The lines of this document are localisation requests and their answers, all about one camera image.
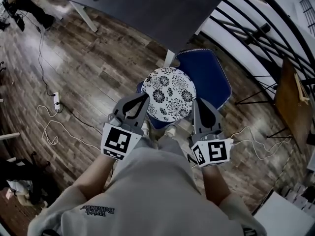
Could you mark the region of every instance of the black metal railing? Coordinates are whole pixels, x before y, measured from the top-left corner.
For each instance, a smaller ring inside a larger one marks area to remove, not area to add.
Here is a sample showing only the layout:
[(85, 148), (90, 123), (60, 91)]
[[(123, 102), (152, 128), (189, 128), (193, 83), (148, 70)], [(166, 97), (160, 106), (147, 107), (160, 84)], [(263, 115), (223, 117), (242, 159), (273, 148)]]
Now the black metal railing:
[[(267, 22), (267, 24), (260, 27), (246, 13), (244, 13), (242, 10), (240, 10), (237, 6), (235, 6), (228, 0), (223, 0), (223, 2), (227, 4), (230, 8), (232, 8), (235, 12), (240, 14), (244, 19), (246, 19), (253, 26), (253, 28), (256, 29), (256, 31), (242, 26), (242, 24), (239, 23), (235, 18), (233, 18), (233, 16), (228, 15), (225, 11), (223, 11), (220, 8), (216, 8), (216, 11), (223, 15), (227, 20), (229, 20), (229, 22), (219, 20), (218, 18), (215, 18), (213, 15), (210, 16), (210, 19), (212, 19), (215, 23), (220, 25), (223, 29), (225, 29), (232, 36), (238, 39), (240, 43), (242, 43), (262, 63), (262, 65), (269, 72), (270, 76), (273, 77), (273, 79), (276, 81), (276, 84), (279, 82), (280, 79), (281, 67), (277, 65), (275, 57), (280, 59), (288, 57), (292, 61), (295, 69), (304, 75), (305, 80), (303, 85), (307, 88), (307, 91), (310, 93), (310, 96), (311, 98), (313, 98), (314, 101), (315, 94), (311, 85), (314, 84), (315, 80), (315, 58), (307, 42), (303, 38), (300, 30), (274, 0), (264, 0), (280, 16), (280, 18), (291, 30), (296, 40), (301, 45), (307, 59), (301, 57), (293, 50), (292, 46), (281, 33), (281, 29), (278, 29), (275, 26), (275, 24), (257, 6), (255, 6), (250, 0), (243, 1), (247, 3), (252, 9), (254, 9)], [(308, 0), (302, 0), (301, 5), (304, 9), (304, 13), (307, 13), (309, 16), (308, 18), (309, 28), (312, 28), (314, 26), (315, 30), (315, 13), (313, 14), (314, 10), (311, 4), (309, 3)], [(274, 40), (273, 38), (267, 35), (267, 32), (270, 30), (270, 28), (272, 28), (278, 34), (278, 36), (280, 37), (284, 44)], [(257, 54), (256, 51), (253, 50), (252, 48), (253, 46), (259, 47), (262, 50), (262, 52), (266, 55), (266, 58)], [(263, 89), (262, 91), (265, 92), (265, 95), (270, 98), (270, 96), (266, 93), (266, 90), (269, 90), (269, 88), (274, 88), (274, 85), (269, 86), (260, 81), (257, 82), (260, 88)]]
[(315, 11), (309, 0), (302, 0), (300, 4), (306, 17), (308, 28), (313, 36), (315, 36)]

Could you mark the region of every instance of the wooden board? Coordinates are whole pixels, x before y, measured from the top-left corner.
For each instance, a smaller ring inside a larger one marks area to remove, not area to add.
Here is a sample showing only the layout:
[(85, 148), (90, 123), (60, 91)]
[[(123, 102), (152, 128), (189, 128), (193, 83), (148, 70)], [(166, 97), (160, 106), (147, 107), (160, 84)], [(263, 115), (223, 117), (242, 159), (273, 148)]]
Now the wooden board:
[(276, 92), (275, 105), (299, 149), (303, 151), (311, 128), (313, 109), (310, 103), (306, 104), (300, 101), (294, 78), (295, 73), (292, 63), (285, 59)]

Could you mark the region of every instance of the grey sweatshirt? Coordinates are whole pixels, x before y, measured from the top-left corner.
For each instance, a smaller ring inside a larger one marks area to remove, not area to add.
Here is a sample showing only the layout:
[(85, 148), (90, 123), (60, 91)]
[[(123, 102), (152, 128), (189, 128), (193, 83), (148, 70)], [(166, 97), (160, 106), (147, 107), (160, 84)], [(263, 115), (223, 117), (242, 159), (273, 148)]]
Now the grey sweatshirt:
[(264, 236), (238, 196), (220, 207), (197, 190), (188, 161), (137, 148), (117, 164), (105, 193), (90, 200), (67, 188), (31, 221), (28, 236), (53, 229), (61, 236)]

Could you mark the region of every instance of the white cable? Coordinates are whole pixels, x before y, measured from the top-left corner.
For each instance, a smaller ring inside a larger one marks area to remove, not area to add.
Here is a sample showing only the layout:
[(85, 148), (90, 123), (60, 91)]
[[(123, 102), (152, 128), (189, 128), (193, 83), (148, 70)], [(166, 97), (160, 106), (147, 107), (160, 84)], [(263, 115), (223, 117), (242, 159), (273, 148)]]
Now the white cable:
[(50, 115), (50, 113), (49, 113), (49, 111), (48, 111), (48, 108), (46, 108), (45, 106), (42, 106), (42, 105), (38, 105), (38, 107), (37, 107), (37, 109), (36, 109), (35, 120), (36, 120), (36, 122), (37, 122), (39, 125), (41, 125), (41, 126), (43, 127), (43, 129), (44, 129), (41, 138), (43, 138), (43, 136), (46, 135), (47, 142), (48, 142), (49, 145), (56, 145), (56, 144), (58, 143), (58, 141), (59, 141), (58, 136), (55, 136), (54, 139), (53, 139), (52, 142), (51, 142), (51, 141), (49, 140), (48, 135), (47, 135), (47, 132), (46, 132), (46, 129), (48, 128), (49, 124), (50, 124), (51, 122), (55, 122), (55, 123), (60, 124), (60, 125), (65, 129), (65, 131), (69, 134), (69, 136), (71, 136), (72, 138), (77, 139), (78, 141), (84, 143), (84, 144), (87, 145), (87, 146), (94, 147), (94, 148), (98, 149), (98, 150), (101, 152), (101, 150), (100, 150), (99, 148), (95, 147), (94, 145), (87, 144), (87, 143), (85, 143), (84, 141), (82, 141), (81, 139), (79, 139), (79, 138), (74, 137), (73, 135), (71, 135), (71, 134), (69, 133), (69, 131), (64, 127), (64, 125), (63, 125), (61, 122), (58, 122), (58, 121), (55, 121), (55, 120), (50, 120), (50, 121), (48, 122), (48, 124), (46, 125), (46, 127), (44, 127), (44, 125), (41, 124), (41, 123), (37, 120), (37, 112), (38, 112), (39, 107), (45, 108), (45, 109), (47, 110), (47, 113), (49, 114), (50, 117), (55, 117), (58, 113), (55, 113), (54, 115)]
[(251, 135), (252, 135), (253, 140), (254, 140), (256, 143), (258, 143), (258, 144), (260, 144), (260, 145), (263, 145), (264, 149), (265, 149), (267, 152), (270, 152), (276, 145), (280, 144), (280, 145), (277, 147), (277, 149), (275, 150), (275, 152), (273, 152), (271, 155), (268, 155), (268, 156), (266, 156), (266, 157), (264, 157), (264, 158), (260, 158), (260, 157), (259, 157), (259, 155), (257, 154), (256, 148), (255, 148), (255, 145), (254, 145), (254, 143), (252, 142), (252, 140), (242, 140), (242, 141), (239, 141), (239, 142), (237, 142), (237, 143), (235, 143), (235, 144), (232, 145), (232, 146), (235, 146), (235, 145), (238, 145), (238, 144), (240, 144), (240, 143), (242, 143), (242, 142), (251, 142), (251, 143), (252, 143), (252, 147), (253, 147), (253, 149), (254, 149), (254, 151), (255, 151), (255, 154), (256, 154), (256, 156), (258, 157), (259, 160), (265, 160), (265, 159), (267, 159), (268, 157), (273, 156), (273, 155), (278, 151), (278, 149), (280, 148), (280, 146), (281, 146), (283, 143), (288, 144), (288, 143), (290, 143), (290, 141), (291, 141), (291, 139), (292, 139), (292, 138), (290, 138), (289, 141), (287, 141), (287, 142), (285, 141), (287, 138), (289, 138), (289, 137), (291, 136), (291, 135), (289, 135), (289, 136), (287, 136), (283, 141), (278, 142), (278, 143), (274, 144), (270, 149), (267, 149), (266, 146), (265, 146), (265, 144), (260, 143), (260, 142), (258, 142), (258, 141), (256, 140), (256, 138), (255, 138), (255, 136), (253, 135), (252, 130), (251, 130), (251, 128), (250, 128), (249, 126), (246, 126), (245, 128), (242, 129), (242, 131), (240, 131), (240, 132), (238, 132), (238, 133), (234, 133), (233, 135), (230, 136), (230, 138), (232, 138), (232, 137), (235, 136), (235, 135), (238, 135), (238, 134), (242, 133), (246, 128), (248, 128), (248, 129), (250, 130), (250, 133), (251, 133)]

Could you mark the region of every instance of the chair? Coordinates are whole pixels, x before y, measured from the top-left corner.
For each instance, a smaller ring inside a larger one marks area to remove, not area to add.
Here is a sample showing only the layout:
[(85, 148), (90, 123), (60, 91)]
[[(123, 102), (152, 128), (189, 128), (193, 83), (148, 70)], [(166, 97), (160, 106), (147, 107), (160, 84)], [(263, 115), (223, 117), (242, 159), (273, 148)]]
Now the chair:
[[(209, 49), (195, 49), (182, 51), (176, 58), (180, 61), (177, 69), (185, 72), (194, 82), (197, 97), (207, 100), (219, 110), (230, 98), (232, 88), (215, 54)], [(141, 92), (142, 85), (143, 82), (137, 85), (137, 92)], [(147, 115), (155, 129), (171, 124)]]

